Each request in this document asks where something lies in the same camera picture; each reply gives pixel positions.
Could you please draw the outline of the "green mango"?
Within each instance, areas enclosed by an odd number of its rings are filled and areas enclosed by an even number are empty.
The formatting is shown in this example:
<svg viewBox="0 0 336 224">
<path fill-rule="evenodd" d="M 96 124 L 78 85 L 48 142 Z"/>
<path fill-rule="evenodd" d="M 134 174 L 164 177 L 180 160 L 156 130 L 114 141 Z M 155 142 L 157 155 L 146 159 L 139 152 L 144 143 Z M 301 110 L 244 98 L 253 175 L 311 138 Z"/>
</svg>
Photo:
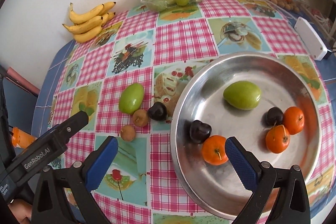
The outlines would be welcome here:
<svg viewBox="0 0 336 224">
<path fill-rule="evenodd" d="M 252 110 L 259 105 L 261 89 L 250 81 L 237 81 L 225 88 L 223 98 L 239 110 Z"/>
<path fill-rule="evenodd" d="M 121 93 L 118 109 L 124 114 L 132 115 L 141 107 L 143 97 L 143 86 L 139 83 L 131 84 Z"/>
</svg>

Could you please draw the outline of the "dark cherry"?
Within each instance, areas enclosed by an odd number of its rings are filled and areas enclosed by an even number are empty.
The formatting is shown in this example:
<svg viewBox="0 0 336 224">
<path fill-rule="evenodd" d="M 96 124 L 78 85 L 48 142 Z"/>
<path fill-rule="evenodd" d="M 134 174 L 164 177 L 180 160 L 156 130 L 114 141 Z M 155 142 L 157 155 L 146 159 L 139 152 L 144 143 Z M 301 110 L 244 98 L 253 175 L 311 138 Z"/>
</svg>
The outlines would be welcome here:
<svg viewBox="0 0 336 224">
<path fill-rule="evenodd" d="M 264 122 L 267 126 L 276 126 L 282 124 L 284 113 L 278 107 L 270 108 L 264 118 Z"/>
<path fill-rule="evenodd" d="M 190 125 L 190 139 L 196 144 L 204 143 L 211 135 L 212 127 L 199 120 L 194 120 Z"/>
<path fill-rule="evenodd" d="M 165 121 L 167 118 L 167 108 L 162 102 L 155 102 L 147 110 L 147 114 L 154 121 Z"/>
</svg>

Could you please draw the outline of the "brown longan fruit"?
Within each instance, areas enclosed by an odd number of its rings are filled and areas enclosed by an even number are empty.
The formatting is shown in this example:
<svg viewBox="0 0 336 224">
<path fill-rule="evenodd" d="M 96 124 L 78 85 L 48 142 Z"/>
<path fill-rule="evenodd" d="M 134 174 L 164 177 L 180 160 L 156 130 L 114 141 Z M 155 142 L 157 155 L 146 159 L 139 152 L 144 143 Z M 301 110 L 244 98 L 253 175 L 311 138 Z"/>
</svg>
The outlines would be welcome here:
<svg viewBox="0 0 336 224">
<path fill-rule="evenodd" d="M 138 109 L 132 116 L 133 124 L 137 127 L 145 127 L 149 123 L 149 116 L 144 109 Z"/>
<path fill-rule="evenodd" d="M 120 137 L 124 141 L 133 141 L 136 136 L 135 128 L 131 125 L 125 125 L 120 129 Z"/>
</svg>

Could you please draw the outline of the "orange tangerine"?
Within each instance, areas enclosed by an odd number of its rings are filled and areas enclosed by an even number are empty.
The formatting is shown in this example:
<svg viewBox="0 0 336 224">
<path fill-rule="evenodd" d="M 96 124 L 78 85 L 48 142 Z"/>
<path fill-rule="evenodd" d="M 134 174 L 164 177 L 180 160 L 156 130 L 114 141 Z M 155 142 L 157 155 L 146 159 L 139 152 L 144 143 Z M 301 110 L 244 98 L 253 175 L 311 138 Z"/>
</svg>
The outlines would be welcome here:
<svg viewBox="0 0 336 224">
<path fill-rule="evenodd" d="M 228 161 L 225 151 L 226 138 L 220 135 L 210 136 L 201 148 L 202 158 L 210 165 L 219 166 Z"/>
<path fill-rule="evenodd" d="M 287 108 L 284 112 L 282 123 L 290 135 L 300 133 L 305 124 L 303 111 L 297 106 Z"/>
<path fill-rule="evenodd" d="M 266 134 L 265 144 L 272 153 L 284 152 L 290 143 L 290 134 L 284 125 L 273 126 Z"/>
</svg>

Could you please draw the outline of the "patterned checkered tablecloth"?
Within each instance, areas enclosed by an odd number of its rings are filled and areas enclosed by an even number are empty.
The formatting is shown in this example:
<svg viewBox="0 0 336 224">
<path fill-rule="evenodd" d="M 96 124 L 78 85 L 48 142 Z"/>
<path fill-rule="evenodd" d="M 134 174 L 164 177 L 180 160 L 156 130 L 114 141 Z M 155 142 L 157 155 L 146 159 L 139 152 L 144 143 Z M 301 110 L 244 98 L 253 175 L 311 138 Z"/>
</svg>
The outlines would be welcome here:
<svg viewBox="0 0 336 224">
<path fill-rule="evenodd" d="M 123 127 L 93 197 L 112 223 L 227 223 L 250 197 L 232 165 L 189 140 L 199 120 L 277 168 L 299 165 L 311 215 L 335 198 L 335 123 L 326 75 L 289 0 L 203 0 L 157 14 L 138 6 L 55 56 L 32 133 L 79 111 L 88 124 L 54 168 L 83 161 Z"/>
</svg>

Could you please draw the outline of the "bottom yellow banana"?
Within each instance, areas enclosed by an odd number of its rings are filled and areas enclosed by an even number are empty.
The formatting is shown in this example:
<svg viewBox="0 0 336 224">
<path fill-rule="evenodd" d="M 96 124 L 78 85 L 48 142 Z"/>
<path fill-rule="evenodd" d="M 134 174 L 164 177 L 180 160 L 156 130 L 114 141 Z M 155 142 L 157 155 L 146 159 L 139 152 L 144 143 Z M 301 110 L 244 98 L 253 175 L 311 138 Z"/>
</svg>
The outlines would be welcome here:
<svg viewBox="0 0 336 224">
<path fill-rule="evenodd" d="M 83 34 L 76 34 L 73 36 L 74 40 L 77 43 L 86 43 L 96 36 L 102 31 L 102 26 L 97 26 L 95 28 L 92 28 L 91 30 L 83 33 Z"/>
</svg>

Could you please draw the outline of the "yellow banana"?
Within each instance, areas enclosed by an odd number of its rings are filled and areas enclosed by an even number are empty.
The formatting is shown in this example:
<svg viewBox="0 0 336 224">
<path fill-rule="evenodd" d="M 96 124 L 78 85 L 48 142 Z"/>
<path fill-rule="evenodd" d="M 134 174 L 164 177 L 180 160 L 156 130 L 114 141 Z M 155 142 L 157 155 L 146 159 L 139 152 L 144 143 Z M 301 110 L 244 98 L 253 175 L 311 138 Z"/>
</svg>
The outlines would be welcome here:
<svg viewBox="0 0 336 224">
<path fill-rule="evenodd" d="M 100 16 L 102 16 L 102 25 L 105 25 L 109 20 L 111 20 L 114 17 L 114 12 L 109 12 L 116 2 L 107 2 L 104 3 L 104 8 L 100 12 Z"/>
<path fill-rule="evenodd" d="M 93 28 L 100 26 L 102 23 L 103 17 L 102 16 L 95 16 L 92 19 L 88 20 L 87 22 L 84 22 L 82 24 L 77 24 L 73 26 L 68 26 L 66 24 L 62 24 L 62 26 L 69 31 L 70 33 L 77 35 L 77 34 L 83 34 L 86 33 Z"/>
<path fill-rule="evenodd" d="M 73 36 L 74 40 L 77 43 L 86 43 L 96 36 L 102 31 L 102 26 L 97 26 L 95 28 L 92 28 L 91 30 L 83 33 L 83 34 L 76 34 Z"/>
<path fill-rule="evenodd" d="M 71 2 L 70 12 L 69 12 L 68 17 L 72 23 L 82 24 L 92 19 L 93 17 L 97 16 L 98 14 L 100 14 L 100 12 L 102 12 L 102 10 L 104 9 L 104 6 L 105 6 L 104 4 L 100 4 L 84 14 L 78 14 L 74 12 L 74 4 Z"/>
</svg>

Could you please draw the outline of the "silver metal bowl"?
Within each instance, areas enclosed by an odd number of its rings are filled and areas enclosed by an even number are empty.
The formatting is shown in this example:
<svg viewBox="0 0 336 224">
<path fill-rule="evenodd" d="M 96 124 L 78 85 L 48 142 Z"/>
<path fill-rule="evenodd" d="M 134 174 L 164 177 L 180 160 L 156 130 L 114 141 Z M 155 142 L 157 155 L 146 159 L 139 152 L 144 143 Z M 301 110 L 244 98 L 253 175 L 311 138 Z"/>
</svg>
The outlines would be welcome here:
<svg viewBox="0 0 336 224">
<path fill-rule="evenodd" d="M 239 110 L 223 98 L 225 88 L 242 80 L 261 89 L 259 105 L 252 110 Z M 286 110 L 291 106 L 303 111 L 304 128 L 291 137 L 284 152 L 271 153 L 265 145 L 264 115 L 272 107 Z M 183 89 L 173 114 L 170 151 L 179 182 L 202 209 L 233 220 L 252 193 L 229 162 L 213 166 L 203 160 L 201 146 L 189 137 L 194 120 L 209 124 L 214 135 L 234 136 L 258 160 L 276 168 L 298 165 L 306 181 L 317 165 L 322 128 L 314 96 L 298 73 L 270 55 L 238 52 L 210 62 Z"/>
</svg>

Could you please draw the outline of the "middle yellow banana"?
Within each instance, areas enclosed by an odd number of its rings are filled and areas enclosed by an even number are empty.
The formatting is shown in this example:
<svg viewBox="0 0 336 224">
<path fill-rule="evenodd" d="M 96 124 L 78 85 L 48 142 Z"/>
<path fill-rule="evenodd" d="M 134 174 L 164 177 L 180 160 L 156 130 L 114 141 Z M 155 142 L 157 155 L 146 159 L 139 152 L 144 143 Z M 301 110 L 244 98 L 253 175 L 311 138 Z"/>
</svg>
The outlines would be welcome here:
<svg viewBox="0 0 336 224">
<path fill-rule="evenodd" d="M 77 34 L 83 34 L 86 33 L 93 28 L 100 26 L 102 23 L 103 17 L 102 16 L 95 16 L 92 19 L 88 20 L 87 22 L 84 22 L 82 24 L 77 24 L 73 26 L 68 26 L 66 24 L 62 24 L 62 26 L 69 31 L 70 33 L 77 35 Z"/>
</svg>

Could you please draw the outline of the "top yellow banana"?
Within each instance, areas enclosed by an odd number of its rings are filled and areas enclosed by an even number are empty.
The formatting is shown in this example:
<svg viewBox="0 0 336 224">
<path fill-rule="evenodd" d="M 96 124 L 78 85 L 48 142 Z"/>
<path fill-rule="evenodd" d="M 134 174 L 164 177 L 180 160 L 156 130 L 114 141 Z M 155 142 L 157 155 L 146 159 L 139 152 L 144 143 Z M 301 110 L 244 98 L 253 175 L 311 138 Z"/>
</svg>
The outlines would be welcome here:
<svg viewBox="0 0 336 224">
<path fill-rule="evenodd" d="M 104 6 L 105 6 L 104 4 L 100 4 L 84 14 L 78 14 L 74 12 L 74 4 L 71 2 L 70 12 L 69 12 L 68 17 L 72 23 L 82 24 L 92 19 L 93 17 L 97 16 L 98 14 L 100 14 L 100 12 L 102 12 L 102 10 L 104 9 Z"/>
</svg>

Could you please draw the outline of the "back yellow banana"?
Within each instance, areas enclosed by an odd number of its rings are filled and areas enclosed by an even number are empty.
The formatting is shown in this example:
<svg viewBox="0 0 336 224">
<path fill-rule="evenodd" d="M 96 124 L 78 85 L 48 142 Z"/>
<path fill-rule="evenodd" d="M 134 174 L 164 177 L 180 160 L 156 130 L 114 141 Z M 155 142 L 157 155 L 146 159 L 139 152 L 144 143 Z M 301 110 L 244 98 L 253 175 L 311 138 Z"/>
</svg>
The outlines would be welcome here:
<svg viewBox="0 0 336 224">
<path fill-rule="evenodd" d="M 104 8 L 100 12 L 100 16 L 102 16 L 102 25 L 105 25 L 109 20 L 111 20 L 114 17 L 114 12 L 109 12 L 116 2 L 107 2 L 104 3 Z"/>
</svg>

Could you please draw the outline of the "white rectangular device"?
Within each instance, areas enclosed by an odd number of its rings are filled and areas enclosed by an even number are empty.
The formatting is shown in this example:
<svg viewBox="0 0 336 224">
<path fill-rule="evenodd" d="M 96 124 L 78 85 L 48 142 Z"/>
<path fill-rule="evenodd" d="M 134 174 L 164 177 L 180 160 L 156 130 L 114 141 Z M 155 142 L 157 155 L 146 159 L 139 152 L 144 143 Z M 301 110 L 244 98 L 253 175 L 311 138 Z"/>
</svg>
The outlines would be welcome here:
<svg viewBox="0 0 336 224">
<path fill-rule="evenodd" d="M 321 61 L 327 54 L 327 47 L 311 24 L 304 18 L 298 17 L 294 29 L 307 47 L 315 61 Z"/>
</svg>

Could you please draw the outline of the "white wooden chair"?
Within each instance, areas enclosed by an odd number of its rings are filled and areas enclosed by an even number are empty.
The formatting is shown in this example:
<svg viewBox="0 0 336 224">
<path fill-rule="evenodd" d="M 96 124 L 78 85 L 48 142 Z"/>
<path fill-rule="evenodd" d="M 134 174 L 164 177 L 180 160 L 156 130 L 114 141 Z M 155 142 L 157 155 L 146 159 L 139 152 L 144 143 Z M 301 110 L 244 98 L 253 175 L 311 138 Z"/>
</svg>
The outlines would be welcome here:
<svg viewBox="0 0 336 224">
<path fill-rule="evenodd" d="M 332 9 L 335 8 L 335 0 L 308 0 L 310 15 L 313 16 L 316 24 L 328 42 L 334 41 L 335 16 Z"/>
</svg>

